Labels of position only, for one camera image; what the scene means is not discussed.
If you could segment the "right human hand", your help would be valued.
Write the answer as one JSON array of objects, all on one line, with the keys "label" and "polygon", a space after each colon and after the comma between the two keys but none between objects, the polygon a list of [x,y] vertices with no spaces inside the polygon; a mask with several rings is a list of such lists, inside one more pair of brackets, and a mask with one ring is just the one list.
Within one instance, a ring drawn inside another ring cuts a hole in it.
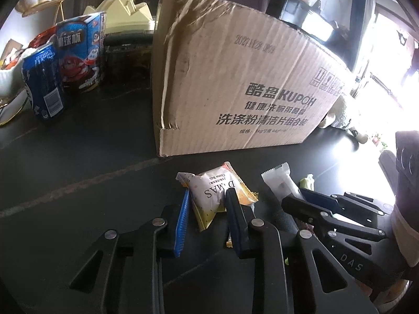
[{"label": "right human hand", "polygon": [[418,264],[418,132],[396,133],[398,186],[391,226],[409,267]]}]

